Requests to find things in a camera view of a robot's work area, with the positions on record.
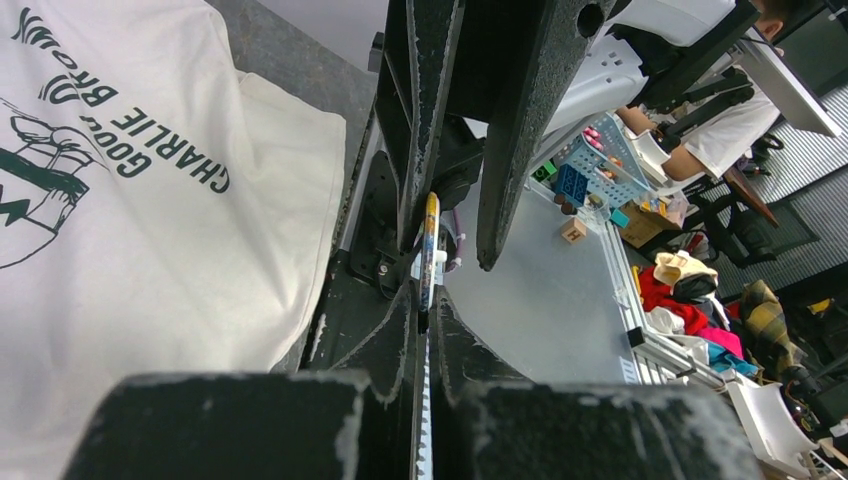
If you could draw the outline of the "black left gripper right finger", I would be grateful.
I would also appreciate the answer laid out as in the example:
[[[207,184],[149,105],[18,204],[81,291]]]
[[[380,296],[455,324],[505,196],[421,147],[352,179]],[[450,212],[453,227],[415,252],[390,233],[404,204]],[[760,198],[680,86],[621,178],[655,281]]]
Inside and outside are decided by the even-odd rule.
[[[758,479],[731,408],[700,387],[543,384],[506,363],[438,288],[430,314],[437,479]]]

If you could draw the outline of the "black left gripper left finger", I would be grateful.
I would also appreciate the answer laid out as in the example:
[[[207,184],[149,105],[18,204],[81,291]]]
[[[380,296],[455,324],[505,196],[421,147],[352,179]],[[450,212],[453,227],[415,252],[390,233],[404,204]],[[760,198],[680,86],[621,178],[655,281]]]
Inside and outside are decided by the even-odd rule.
[[[136,375],[96,408],[67,479],[409,479],[403,287],[378,328],[328,370]]]

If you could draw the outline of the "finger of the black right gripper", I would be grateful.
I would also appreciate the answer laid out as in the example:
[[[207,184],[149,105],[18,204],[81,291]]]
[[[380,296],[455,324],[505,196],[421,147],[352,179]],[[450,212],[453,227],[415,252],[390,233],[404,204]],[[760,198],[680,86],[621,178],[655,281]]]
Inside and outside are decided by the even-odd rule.
[[[391,1],[375,112],[396,181],[397,247],[412,249],[431,190],[446,115],[460,1]]]
[[[492,105],[483,117],[476,251],[481,269],[499,259],[530,161],[612,1],[472,1],[468,35],[482,67],[475,83]]]

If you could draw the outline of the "white and green t-shirt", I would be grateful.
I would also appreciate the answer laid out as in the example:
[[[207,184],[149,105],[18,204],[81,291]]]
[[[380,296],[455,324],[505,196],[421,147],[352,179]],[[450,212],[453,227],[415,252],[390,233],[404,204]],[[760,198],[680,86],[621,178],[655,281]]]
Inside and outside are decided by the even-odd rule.
[[[267,371],[317,304],[346,123],[204,1],[1,5],[1,475],[56,479],[147,373]]]

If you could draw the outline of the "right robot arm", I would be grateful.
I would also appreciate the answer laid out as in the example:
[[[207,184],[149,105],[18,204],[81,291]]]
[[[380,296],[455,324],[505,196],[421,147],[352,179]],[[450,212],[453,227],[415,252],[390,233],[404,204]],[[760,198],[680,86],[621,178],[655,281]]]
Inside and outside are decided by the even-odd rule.
[[[549,132],[684,93],[750,28],[749,1],[392,1],[374,110],[397,186],[396,245],[415,244],[445,120],[482,122],[479,265],[501,255]]]

